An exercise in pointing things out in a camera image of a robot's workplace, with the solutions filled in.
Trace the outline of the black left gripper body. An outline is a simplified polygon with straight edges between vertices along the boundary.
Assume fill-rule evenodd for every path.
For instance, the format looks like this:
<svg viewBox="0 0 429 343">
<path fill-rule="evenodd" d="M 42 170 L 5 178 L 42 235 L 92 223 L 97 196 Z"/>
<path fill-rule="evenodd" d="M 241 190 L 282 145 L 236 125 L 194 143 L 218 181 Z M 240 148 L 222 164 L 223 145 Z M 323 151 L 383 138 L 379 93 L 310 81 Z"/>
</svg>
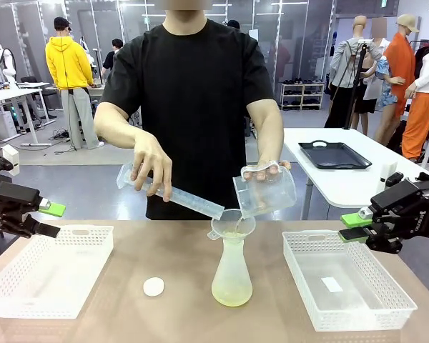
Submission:
<svg viewBox="0 0 429 343">
<path fill-rule="evenodd" d="M 30 213 L 37 212 L 40 191 L 10 182 L 0 182 L 0 228 L 38 229 L 39 223 Z"/>
</svg>

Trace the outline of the translucent plastic conical flask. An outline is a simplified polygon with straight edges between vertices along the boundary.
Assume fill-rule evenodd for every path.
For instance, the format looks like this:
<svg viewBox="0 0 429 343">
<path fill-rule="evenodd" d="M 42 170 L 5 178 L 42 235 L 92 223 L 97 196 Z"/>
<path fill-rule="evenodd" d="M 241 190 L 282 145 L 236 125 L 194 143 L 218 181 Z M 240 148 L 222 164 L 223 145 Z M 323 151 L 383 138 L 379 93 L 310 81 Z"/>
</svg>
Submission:
<svg viewBox="0 0 429 343">
<path fill-rule="evenodd" d="M 253 287 L 244 257 L 243 239 L 223 239 L 222 256 L 211 290 L 212 296 L 227 307 L 239 307 L 250 300 Z"/>
</svg>

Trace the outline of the white perforated plastic basket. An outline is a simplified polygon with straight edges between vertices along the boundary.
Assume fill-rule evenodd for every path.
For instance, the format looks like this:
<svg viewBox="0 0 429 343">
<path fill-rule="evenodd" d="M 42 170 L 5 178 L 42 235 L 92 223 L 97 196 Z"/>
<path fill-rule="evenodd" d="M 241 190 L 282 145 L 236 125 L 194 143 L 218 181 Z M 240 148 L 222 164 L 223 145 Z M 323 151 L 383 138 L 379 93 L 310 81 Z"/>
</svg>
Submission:
<svg viewBox="0 0 429 343">
<path fill-rule="evenodd" d="M 34 236 L 0 272 L 0 318 L 76 319 L 111 254 L 112 226 Z"/>
<path fill-rule="evenodd" d="M 283 232 L 283 254 L 317 332 L 400 330 L 418 308 L 373 253 L 337 231 Z"/>
</svg>

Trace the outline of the white shoe rack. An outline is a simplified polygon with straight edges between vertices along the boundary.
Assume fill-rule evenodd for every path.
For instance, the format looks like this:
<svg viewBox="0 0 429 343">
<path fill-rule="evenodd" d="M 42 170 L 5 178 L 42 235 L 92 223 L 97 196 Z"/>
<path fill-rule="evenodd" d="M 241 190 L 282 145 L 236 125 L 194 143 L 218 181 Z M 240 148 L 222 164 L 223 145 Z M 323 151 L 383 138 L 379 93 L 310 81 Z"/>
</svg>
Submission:
<svg viewBox="0 0 429 343">
<path fill-rule="evenodd" d="M 325 85 L 322 82 L 285 80 L 280 85 L 281 110 L 321 109 Z"/>
</svg>

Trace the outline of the person's left forearm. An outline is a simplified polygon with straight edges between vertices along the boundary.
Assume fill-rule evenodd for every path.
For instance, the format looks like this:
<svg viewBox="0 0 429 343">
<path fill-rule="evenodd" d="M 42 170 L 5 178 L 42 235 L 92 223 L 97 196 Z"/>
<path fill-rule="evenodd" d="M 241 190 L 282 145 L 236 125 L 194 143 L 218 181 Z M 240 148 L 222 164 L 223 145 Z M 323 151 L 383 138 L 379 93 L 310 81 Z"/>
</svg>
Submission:
<svg viewBox="0 0 429 343">
<path fill-rule="evenodd" d="M 258 165 L 279 161 L 284 144 L 284 127 L 277 102 L 261 99 L 246 106 L 257 131 Z"/>
</svg>

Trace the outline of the person in yellow hoodie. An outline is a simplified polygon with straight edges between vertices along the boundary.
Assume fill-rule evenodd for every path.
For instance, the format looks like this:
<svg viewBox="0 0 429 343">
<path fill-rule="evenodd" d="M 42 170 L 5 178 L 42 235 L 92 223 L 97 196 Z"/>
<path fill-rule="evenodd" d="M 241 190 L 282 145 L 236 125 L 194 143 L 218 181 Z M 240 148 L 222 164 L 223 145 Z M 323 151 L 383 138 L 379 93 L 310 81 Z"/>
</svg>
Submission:
<svg viewBox="0 0 429 343">
<path fill-rule="evenodd" d="M 92 68 L 86 52 L 70 36 L 70 23 L 64 17 L 54 19 L 56 36 L 45 47 L 46 63 L 60 92 L 67 131 L 75 149 L 104 145 L 94 131 L 94 117 L 88 88 L 94 86 Z"/>
</svg>

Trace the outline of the black plastic tray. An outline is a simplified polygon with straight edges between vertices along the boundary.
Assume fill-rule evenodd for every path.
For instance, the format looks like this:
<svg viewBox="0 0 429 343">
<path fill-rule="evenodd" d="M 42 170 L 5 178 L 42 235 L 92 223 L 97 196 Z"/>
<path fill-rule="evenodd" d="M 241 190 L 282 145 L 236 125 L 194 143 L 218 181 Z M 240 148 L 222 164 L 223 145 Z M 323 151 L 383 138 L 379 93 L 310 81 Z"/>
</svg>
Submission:
<svg viewBox="0 0 429 343">
<path fill-rule="evenodd" d="M 372 163 L 342 142 L 299 143 L 304 155 L 321 170 L 364 170 Z"/>
</svg>

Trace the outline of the person in black t-shirt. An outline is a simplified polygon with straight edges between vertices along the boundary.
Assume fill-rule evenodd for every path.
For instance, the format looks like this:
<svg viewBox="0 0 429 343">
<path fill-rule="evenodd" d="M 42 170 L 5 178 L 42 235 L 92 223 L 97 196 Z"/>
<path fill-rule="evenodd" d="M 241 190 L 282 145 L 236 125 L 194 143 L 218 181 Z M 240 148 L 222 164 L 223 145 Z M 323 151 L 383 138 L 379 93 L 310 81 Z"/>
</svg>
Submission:
<svg viewBox="0 0 429 343">
<path fill-rule="evenodd" d="M 152 134 L 172 160 L 172 187 L 234 209 L 246 106 L 275 100 L 264 56 L 248 34 L 206 17 L 211 0 L 155 5 L 163 23 L 116 55 L 95 117 L 121 116 Z M 202 219 L 162 196 L 162 189 L 147 196 L 148 219 Z"/>
</svg>

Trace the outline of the translucent plastic funnel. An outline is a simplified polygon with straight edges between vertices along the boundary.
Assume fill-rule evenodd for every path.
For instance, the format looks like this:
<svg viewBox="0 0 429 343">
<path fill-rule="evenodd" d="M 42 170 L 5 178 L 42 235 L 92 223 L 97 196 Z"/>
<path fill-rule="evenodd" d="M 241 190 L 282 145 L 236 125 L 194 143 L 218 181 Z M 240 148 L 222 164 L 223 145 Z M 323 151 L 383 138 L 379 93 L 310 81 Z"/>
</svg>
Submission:
<svg viewBox="0 0 429 343">
<path fill-rule="evenodd" d="M 211 220 L 211 231 L 207 237 L 216 239 L 245 239 L 256 227 L 254 217 L 244 218 L 239 209 L 226 209 L 219 219 Z"/>
</svg>

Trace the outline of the round white flask cap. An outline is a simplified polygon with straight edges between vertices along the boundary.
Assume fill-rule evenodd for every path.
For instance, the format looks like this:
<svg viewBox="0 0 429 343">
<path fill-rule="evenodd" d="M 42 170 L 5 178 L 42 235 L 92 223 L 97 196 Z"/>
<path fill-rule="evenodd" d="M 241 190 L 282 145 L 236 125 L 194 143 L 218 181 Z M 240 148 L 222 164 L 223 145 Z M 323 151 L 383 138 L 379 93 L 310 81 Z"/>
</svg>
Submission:
<svg viewBox="0 0 429 343">
<path fill-rule="evenodd" d="M 159 277 L 151 277 L 144 281 L 143 292 L 148 297 L 157 297 L 164 291 L 164 280 Z"/>
</svg>

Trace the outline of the mannequin in orange dress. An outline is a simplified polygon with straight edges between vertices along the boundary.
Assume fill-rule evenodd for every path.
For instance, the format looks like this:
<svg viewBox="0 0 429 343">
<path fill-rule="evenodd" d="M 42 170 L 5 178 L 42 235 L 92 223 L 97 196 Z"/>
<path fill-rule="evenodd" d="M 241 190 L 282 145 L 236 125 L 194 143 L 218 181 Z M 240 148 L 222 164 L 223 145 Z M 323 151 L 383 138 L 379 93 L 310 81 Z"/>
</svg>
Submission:
<svg viewBox="0 0 429 343">
<path fill-rule="evenodd" d="M 398 32 L 379 60 L 375 75 L 383 81 L 378 103 L 383 112 L 375 132 L 375 141 L 386 146 L 400 123 L 405 111 L 405 91 L 415 81 L 415 55 L 408 41 L 417 33 L 416 18 L 403 14 L 396 20 Z"/>
</svg>

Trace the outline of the person's right forearm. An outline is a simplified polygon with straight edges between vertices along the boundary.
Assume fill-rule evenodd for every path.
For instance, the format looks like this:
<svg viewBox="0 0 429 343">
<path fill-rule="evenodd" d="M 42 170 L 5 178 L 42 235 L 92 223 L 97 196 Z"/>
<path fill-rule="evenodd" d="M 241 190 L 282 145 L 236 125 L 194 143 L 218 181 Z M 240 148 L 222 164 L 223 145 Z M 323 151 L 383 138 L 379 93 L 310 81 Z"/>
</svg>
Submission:
<svg viewBox="0 0 429 343">
<path fill-rule="evenodd" d="M 121 116 L 116 118 L 96 115 L 94 128 L 98 136 L 118 148 L 132 149 L 137 146 L 138 149 L 147 149 L 157 142 L 152 134 L 130 125 Z"/>
</svg>

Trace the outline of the clear plastic graduated cylinder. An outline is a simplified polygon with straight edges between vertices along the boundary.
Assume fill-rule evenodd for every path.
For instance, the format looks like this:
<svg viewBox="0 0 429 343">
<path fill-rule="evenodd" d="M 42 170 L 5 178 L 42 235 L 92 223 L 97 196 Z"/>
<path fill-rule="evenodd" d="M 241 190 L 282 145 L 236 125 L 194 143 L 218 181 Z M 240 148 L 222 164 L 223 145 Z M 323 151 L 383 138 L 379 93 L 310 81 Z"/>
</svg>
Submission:
<svg viewBox="0 0 429 343">
<path fill-rule="evenodd" d="M 117 187 L 119 189 L 124 188 L 126 185 L 134 186 L 134 181 L 131 180 L 132 168 L 132 162 L 122 165 L 116 180 Z M 214 202 L 203 199 L 194 194 L 190 194 L 189 192 L 176 187 L 172 187 L 172 195 L 169 200 L 212 219 L 221 219 L 225 210 L 221 205 L 215 204 Z"/>
</svg>

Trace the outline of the person's left hand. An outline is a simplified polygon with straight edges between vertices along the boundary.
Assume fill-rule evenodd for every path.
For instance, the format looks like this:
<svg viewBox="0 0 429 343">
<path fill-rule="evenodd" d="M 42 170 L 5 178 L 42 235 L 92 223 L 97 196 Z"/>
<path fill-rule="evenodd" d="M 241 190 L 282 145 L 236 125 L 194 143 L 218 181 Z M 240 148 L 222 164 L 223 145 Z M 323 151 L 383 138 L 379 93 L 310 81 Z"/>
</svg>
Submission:
<svg viewBox="0 0 429 343">
<path fill-rule="evenodd" d="M 291 163 L 289 161 L 269 161 L 260 162 L 255 166 L 245 166 L 241 169 L 242 178 L 246 181 L 256 179 L 257 181 L 264 181 L 269 175 L 275 175 L 283 167 L 291 170 Z"/>
</svg>

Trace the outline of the clear plastic beaker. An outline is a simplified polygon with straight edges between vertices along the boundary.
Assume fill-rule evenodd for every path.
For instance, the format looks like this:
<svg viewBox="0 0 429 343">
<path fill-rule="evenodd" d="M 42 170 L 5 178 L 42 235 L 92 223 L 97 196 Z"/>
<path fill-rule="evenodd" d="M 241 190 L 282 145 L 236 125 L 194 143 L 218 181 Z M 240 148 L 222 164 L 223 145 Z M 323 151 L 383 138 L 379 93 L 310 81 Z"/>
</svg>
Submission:
<svg viewBox="0 0 429 343">
<path fill-rule="evenodd" d="M 283 167 L 261 182 L 244 180 L 240 171 L 240 175 L 233 178 L 233 184 L 245 219 L 292 207 L 297 201 L 294 179 Z"/>
</svg>

